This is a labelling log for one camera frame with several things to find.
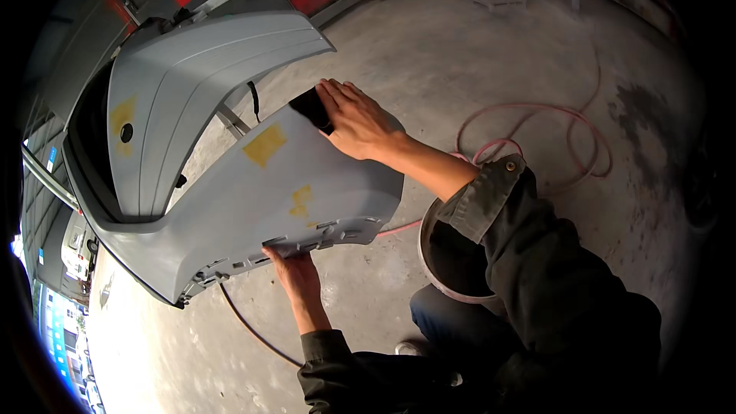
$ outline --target yellow body filler patch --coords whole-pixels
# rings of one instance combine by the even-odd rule
[[[245,146],[243,153],[265,170],[271,156],[281,149],[281,146],[285,143],[286,136],[281,130],[281,125],[274,123]]]
[[[307,184],[291,194],[291,198],[294,199],[294,207],[289,210],[289,214],[295,217],[309,217],[307,202],[312,201],[312,187]]]
[[[110,133],[118,138],[118,143],[115,144],[115,150],[126,157],[130,157],[130,154],[133,152],[133,145],[131,143],[123,143],[120,140],[120,131],[126,123],[133,123],[136,96],[129,97],[110,111]]]

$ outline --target metal bucket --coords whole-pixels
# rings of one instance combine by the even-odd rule
[[[486,284],[485,270],[488,263],[485,260],[483,247],[474,244],[454,228],[437,220],[437,214],[443,205],[441,200],[436,199],[427,209],[422,225],[419,226],[418,249],[424,273],[438,290],[456,301],[483,304],[492,310],[503,307],[501,299]],[[447,242],[448,237],[445,235],[449,235],[449,238],[457,237],[456,241],[462,245],[462,248],[480,249],[483,251],[482,259],[465,259],[468,255],[462,250],[449,252],[446,249],[440,249],[437,242],[438,240]]]

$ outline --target right hand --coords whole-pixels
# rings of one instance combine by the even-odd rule
[[[357,160],[379,159],[381,150],[402,135],[381,106],[351,82],[323,78],[315,89],[335,128],[329,136],[321,133],[344,154]]]

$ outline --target jacket sleeve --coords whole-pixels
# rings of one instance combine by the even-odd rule
[[[439,219],[484,244],[488,286],[537,361],[592,357],[600,368],[631,363],[640,373],[656,373],[657,307],[627,292],[606,263],[580,245],[575,225],[537,197],[534,174],[518,154],[486,165],[448,200]]]
[[[310,413],[363,412],[375,382],[350,352],[342,331],[302,335],[304,365],[297,376]]]

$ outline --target dark green jacket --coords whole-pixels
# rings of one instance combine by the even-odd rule
[[[485,246],[487,283],[526,350],[482,386],[417,396],[358,364],[340,331],[303,335],[299,381],[310,412],[599,411],[638,405],[651,392],[657,307],[627,292],[580,246],[575,225],[537,198],[534,174],[519,155],[483,167],[439,218]]]

